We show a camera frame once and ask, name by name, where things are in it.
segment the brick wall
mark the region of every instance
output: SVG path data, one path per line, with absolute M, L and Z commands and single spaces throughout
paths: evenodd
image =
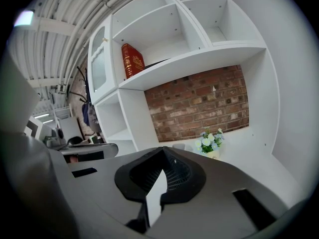
M 229 132 L 249 124 L 239 65 L 168 82 L 145 91 L 145 96 L 160 142 L 197 138 L 206 127 L 212 132 L 218 128 Z
M 85 70 L 85 68 L 87 68 L 87 64 L 88 64 L 88 59 L 86 57 L 80 66 L 81 72 L 84 75 L 85 75 L 84 70 Z M 80 72 L 78 72 L 75 76 L 75 79 L 74 79 L 74 82 L 73 82 L 73 85 L 72 85 L 72 88 L 70 91 L 81 94 L 81 95 L 86 97 L 84 82 L 80 81 L 80 79 L 82 79 L 82 78 L 83 78 L 82 75 L 80 74 Z M 79 122 L 79 126 L 80 126 L 83 134 L 93 134 L 94 132 L 91 130 L 91 128 L 89 126 L 87 126 L 83 121 L 82 105 L 84 103 L 82 101 L 80 101 L 80 98 L 81 98 L 80 96 L 77 96 L 74 94 L 69 94 L 69 98 L 67 101 L 68 101 L 68 103 L 71 103 L 73 114 L 75 117 L 77 117 L 78 122 Z

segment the frosted glass panel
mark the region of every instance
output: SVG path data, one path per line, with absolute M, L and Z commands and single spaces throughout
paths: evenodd
M 100 45 L 103 42 L 103 37 L 104 37 L 104 31 L 105 31 L 105 27 L 102 27 L 98 33 L 96 34 L 94 41 L 93 41 L 93 45 L 92 45 L 92 55 L 94 52 L 96 52 L 96 50 L 98 49 L 98 47 L 100 47 Z
M 104 49 L 94 58 L 92 62 L 92 77 L 93 88 L 97 91 L 106 82 L 105 68 L 104 68 Z

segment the fluorescent light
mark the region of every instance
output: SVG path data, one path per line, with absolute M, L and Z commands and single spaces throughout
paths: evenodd
M 51 121 L 53 121 L 53 120 L 48 120 L 48 121 L 46 121 L 46 122 L 43 122 L 43 124 L 44 124 L 44 123 L 48 123 L 48 122 L 51 122 Z
M 23 11 L 18 19 L 15 21 L 14 26 L 20 26 L 20 25 L 31 25 L 31 21 L 33 18 L 33 12 L 32 11 Z
M 41 117 L 47 117 L 47 116 L 49 116 L 49 114 L 42 114 L 42 115 L 39 115 L 39 116 L 37 116 L 37 117 L 34 117 L 35 119 L 37 119 L 37 118 L 41 118 Z

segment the glass cabinet door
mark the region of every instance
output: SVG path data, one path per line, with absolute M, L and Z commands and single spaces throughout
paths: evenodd
M 112 55 L 112 15 L 96 29 L 90 39 L 88 81 L 92 104 L 117 87 Z

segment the ceiling beam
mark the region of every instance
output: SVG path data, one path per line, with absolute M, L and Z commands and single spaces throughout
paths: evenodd
M 18 26 L 21 30 L 35 30 L 35 31 L 46 31 L 51 33 L 63 34 L 71 36 L 76 25 L 72 25 L 66 22 L 62 22 L 56 19 L 34 17 L 31 25 Z M 77 37 L 79 38 L 83 33 L 84 29 L 79 29 Z
M 28 80 L 28 82 L 33 88 L 56 86 L 59 85 L 59 78 Z

